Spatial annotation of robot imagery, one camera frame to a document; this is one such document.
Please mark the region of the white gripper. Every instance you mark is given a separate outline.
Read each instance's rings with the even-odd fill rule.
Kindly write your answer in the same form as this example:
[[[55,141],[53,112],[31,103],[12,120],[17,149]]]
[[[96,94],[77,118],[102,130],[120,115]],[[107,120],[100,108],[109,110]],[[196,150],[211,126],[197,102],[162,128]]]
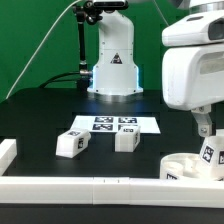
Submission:
[[[192,109],[198,134],[211,136],[208,104],[224,100],[224,10],[184,17],[162,32],[162,42],[168,47],[162,62],[164,101],[170,108]]]

